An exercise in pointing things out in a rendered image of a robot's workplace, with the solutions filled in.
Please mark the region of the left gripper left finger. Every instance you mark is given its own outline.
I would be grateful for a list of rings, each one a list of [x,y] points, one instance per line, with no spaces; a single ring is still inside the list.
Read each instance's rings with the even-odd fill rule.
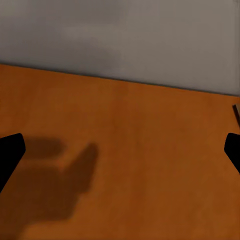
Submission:
[[[26,152],[22,133],[0,138],[0,192]]]

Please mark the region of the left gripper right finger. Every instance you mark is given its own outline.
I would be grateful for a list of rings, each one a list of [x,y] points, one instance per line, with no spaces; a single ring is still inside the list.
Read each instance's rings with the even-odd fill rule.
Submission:
[[[240,135],[234,133],[228,133],[224,151],[240,173]]]

